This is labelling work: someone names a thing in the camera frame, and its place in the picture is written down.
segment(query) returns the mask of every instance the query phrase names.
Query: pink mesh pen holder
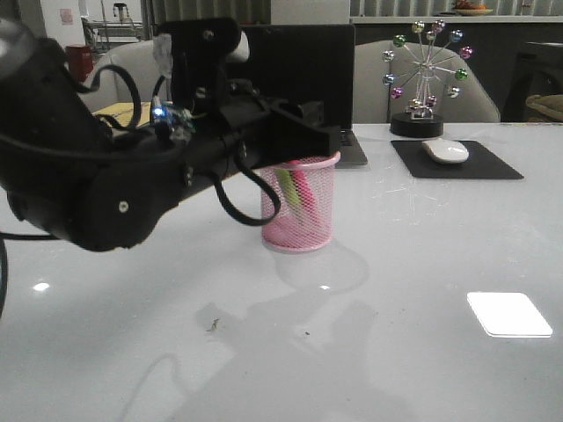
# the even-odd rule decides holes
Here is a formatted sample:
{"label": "pink mesh pen holder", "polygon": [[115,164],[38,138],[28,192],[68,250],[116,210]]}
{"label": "pink mesh pen holder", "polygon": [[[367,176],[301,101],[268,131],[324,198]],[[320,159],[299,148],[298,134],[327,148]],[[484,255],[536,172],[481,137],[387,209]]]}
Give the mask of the pink mesh pen holder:
{"label": "pink mesh pen holder", "polygon": [[[340,152],[331,157],[312,156],[260,170],[281,200],[280,213],[262,227],[264,242],[282,251],[314,251],[333,236],[334,165]],[[263,193],[262,215],[274,212]]]}

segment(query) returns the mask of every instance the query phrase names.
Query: white table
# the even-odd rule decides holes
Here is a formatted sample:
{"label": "white table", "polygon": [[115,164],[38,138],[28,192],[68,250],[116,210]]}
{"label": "white table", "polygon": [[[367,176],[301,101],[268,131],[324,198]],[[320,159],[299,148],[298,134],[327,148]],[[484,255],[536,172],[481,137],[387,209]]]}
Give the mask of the white table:
{"label": "white table", "polygon": [[[369,168],[336,172],[319,251],[269,250],[211,189],[130,251],[9,242],[0,420],[561,420],[563,127],[446,125],[524,180],[413,178],[387,126],[355,130]],[[488,336],[474,291],[525,293],[553,334]]]}

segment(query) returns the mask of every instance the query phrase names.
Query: chair backrest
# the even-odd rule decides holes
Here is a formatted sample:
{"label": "chair backrest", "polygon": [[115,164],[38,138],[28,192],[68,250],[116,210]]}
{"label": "chair backrest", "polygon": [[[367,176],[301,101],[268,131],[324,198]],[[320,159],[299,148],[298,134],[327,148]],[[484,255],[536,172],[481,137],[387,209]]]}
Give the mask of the chair backrest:
{"label": "chair backrest", "polygon": [[[157,63],[152,56],[152,46],[152,40],[149,40],[124,44],[109,50],[96,63],[84,84],[90,86],[93,75],[101,67],[110,63],[115,64],[124,68],[133,77],[141,101],[150,101],[160,76]],[[168,99],[165,84],[163,84],[160,93],[162,98]],[[128,87],[117,74],[109,70],[101,73],[99,91],[82,95],[81,98],[91,111],[99,110],[116,102],[131,101]]]}
{"label": "chair backrest", "polygon": [[[393,50],[395,58],[384,62],[383,53]],[[468,63],[458,54],[447,48],[433,47],[433,60],[437,66],[446,71],[437,70],[439,79],[430,81],[430,90],[436,95],[438,102],[434,112],[440,114],[445,122],[498,122],[501,120],[499,110],[490,99],[485,89]],[[383,84],[386,74],[401,76],[393,86],[401,86],[412,75],[413,62],[421,58],[420,44],[407,42],[406,48],[397,48],[389,40],[361,44],[355,48],[354,77],[354,123],[385,123],[388,114],[405,111],[408,101],[415,97],[416,77],[403,86],[401,98],[392,99],[389,87]],[[463,81],[454,79],[449,71],[465,69],[468,77]],[[461,89],[457,98],[447,95],[447,85],[453,84]]]}

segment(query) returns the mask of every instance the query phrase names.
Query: laptop screen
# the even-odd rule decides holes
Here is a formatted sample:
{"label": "laptop screen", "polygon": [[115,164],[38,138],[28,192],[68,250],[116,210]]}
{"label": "laptop screen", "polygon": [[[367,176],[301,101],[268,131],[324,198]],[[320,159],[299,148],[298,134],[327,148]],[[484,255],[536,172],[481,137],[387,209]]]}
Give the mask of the laptop screen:
{"label": "laptop screen", "polygon": [[230,78],[291,103],[323,101],[325,125],[352,127],[353,25],[246,25],[250,57],[230,63]]}

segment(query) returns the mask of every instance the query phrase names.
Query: cable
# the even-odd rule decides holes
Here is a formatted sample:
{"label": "cable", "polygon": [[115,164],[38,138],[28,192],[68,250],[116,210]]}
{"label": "cable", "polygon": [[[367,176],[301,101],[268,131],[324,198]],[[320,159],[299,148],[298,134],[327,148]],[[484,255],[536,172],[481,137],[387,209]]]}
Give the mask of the cable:
{"label": "cable", "polygon": [[128,127],[122,126],[117,119],[115,119],[111,114],[94,114],[94,117],[98,120],[105,120],[113,129],[122,130],[124,132],[138,132],[138,133],[148,133],[146,129],[141,129],[139,127]]}
{"label": "cable", "polygon": [[115,64],[107,64],[106,66],[102,66],[94,74],[94,78],[91,81],[90,87],[87,87],[75,81],[69,72],[65,72],[65,75],[67,75],[67,78],[70,80],[76,92],[80,92],[81,94],[88,94],[91,92],[96,92],[99,89],[100,75],[103,70],[111,70],[112,72],[120,76],[123,82],[125,82],[125,85],[127,86],[129,93],[131,94],[131,100],[133,101],[133,115],[131,116],[131,120],[125,127],[129,129],[135,129],[137,126],[139,126],[139,121],[141,121],[141,114],[143,112],[143,109],[141,107],[141,95],[139,94],[135,80],[124,68]]}
{"label": "cable", "polygon": [[53,235],[16,235],[14,233],[4,233],[0,231],[0,240],[58,240]]}
{"label": "cable", "polygon": [[6,244],[0,238],[0,319],[6,302],[6,292],[8,291],[8,254]]}
{"label": "cable", "polygon": [[254,218],[249,215],[242,213],[238,208],[236,208],[232,202],[230,202],[227,193],[223,189],[223,184],[221,183],[221,178],[212,171],[206,171],[202,173],[203,176],[210,178],[213,182],[213,186],[215,187],[217,198],[219,202],[223,206],[223,209],[234,218],[237,222],[240,222],[246,226],[264,226],[271,222],[280,212],[280,208],[282,206],[282,202],[280,197],[275,192],[274,188],[270,186],[266,180],[261,178],[259,175],[254,173],[243,161],[242,150],[244,149],[244,143],[241,142],[238,145],[237,151],[234,154],[234,161],[235,165],[238,167],[241,173],[247,176],[252,182],[254,182],[258,187],[264,192],[267,197],[272,201],[274,206],[274,212],[264,218]]}
{"label": "cable", "polygon": [[155,97],[158,97],[158,92],[160,91],[160,87],[165,81],[164,76],[160,76],[155,84],[155,87],[152,90],[152,94],[150,96],[150,113],[149,113],[149,123],[152,124],[155,122],[155,117],[152,115],[152,110],[155,106]]}
{"label": "cable", "polygon": [[57,159],[73,159],[77,161],[89,161],[95,163],[139,163],[152,162],[161,163],[177,155],[178,148],[170,148],[165,151],[159,151],[154,154],[143,154],[131,156],[129,154],[110,154],[110,153],[81,153],[76,151],[68,151],[64,149],[51,149],[37,147],[25,142],[17,141],[8,135],[0,134],[0,143],[6,143],[15,149],[22,150],[26,153],[36,154],[40,156],[48,156]]}
{"label": "cable", "polygon": [[53,235],[16,235],[0,231],[0,319],[8,291],[8,252],[5,240],[59,240]]}

